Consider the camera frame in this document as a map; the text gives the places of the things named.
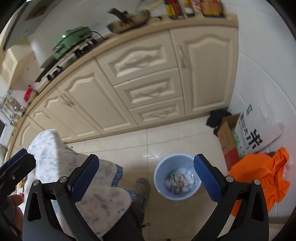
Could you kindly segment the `left hand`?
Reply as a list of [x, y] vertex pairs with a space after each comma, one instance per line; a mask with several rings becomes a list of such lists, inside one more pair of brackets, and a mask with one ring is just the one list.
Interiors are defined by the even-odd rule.
[[19, 206], [23, 203], [21, 195], [11, 195], [6, 198], [9, 207], [4, 211], [4, 214], [13, 225], [15, 234], [23, 232], [23, 212]]

